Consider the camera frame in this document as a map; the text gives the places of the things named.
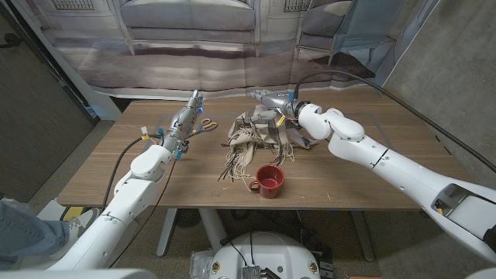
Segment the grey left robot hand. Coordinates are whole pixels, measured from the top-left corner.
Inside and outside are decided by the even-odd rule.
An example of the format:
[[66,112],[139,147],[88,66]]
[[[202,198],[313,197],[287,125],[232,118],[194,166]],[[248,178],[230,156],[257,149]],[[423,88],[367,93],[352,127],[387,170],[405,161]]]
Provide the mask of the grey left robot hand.
[[193,130],[198,116],[202,113],[203,96],[194,90],[185,107],[174,114],[170,126],[164,134],[163,145],[173,153],[182,140]]

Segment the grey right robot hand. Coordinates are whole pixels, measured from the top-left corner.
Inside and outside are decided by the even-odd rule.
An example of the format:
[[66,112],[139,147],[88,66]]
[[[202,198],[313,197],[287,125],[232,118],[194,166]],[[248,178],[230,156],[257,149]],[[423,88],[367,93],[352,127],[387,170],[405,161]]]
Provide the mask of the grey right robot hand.
[[267,89],[251,91],[246,96],[257,99],[290,120],[297,120],[300,110],[308,104],[297,100],[293,93],[276,93]]

